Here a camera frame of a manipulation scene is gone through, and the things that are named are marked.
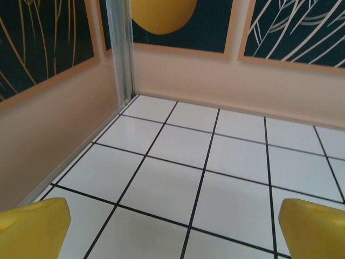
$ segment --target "yellow sphere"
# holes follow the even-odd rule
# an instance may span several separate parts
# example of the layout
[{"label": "yellow sphere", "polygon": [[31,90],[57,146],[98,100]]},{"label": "yellow sphere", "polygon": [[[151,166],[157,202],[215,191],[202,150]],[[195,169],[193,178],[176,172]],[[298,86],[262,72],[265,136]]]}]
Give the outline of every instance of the yellow sphere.
[{"label": "yellow sphere", "polygon": [[146,31],[163,35],[182,28],[197,0],[132,0],[132,19]]}]

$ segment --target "yellow circle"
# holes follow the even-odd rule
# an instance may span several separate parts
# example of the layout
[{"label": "yellow circle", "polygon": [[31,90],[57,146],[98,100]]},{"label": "yellow circle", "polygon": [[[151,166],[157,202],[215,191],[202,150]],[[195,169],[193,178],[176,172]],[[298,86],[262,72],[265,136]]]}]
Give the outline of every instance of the yellow circle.
[{"label": "yellow circle", "polygon": [[146,31],[164,35],[182,28],[197,0],[132,0],[132,19]]}]

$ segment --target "yellow object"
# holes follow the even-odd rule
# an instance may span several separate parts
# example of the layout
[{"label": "yellow object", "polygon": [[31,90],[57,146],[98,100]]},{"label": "yellow object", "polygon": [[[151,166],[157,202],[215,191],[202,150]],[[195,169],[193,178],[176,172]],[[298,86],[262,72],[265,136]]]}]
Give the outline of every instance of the yellow object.
[{"label": "yellow object", "polygon": [[163,35],[182,28],[197,0],[132,0],[132,19],[146,31]]},{"label": "yellow object", "polygon": [[63,198],[0,213],[0,259],[56,259],[70,225]]},{"label": "yellow object", "polygon": [[292,259],[345,258],[345,211],[285,199],[279,223]]}]

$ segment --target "beige wall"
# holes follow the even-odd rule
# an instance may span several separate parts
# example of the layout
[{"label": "beige wall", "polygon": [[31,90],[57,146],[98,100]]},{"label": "beige wall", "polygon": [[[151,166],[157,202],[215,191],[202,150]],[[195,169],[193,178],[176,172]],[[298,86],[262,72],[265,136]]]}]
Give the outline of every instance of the beige wall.
[{"label": "beige wall", "polygon": [[238,62],[249,0],[240,0],[230,60],[135,50],[138,93],[345,128],[345,76]]},{"label": "beige wall", "polygon": [[119,106],[94,21],[100,63],[0,115],[0,211],[19,204]]}]

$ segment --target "white tile floor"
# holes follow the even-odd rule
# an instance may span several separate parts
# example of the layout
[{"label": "white tile floor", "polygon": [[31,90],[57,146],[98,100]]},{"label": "white tile floor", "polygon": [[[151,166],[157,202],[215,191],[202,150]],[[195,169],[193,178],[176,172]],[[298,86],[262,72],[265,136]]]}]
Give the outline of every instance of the white tile floor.
[{"label": "white tile floor", "polygon": [[289,258],[285,198],[345,209],[345,132],[138,96],[44,190],[60,259]]}]

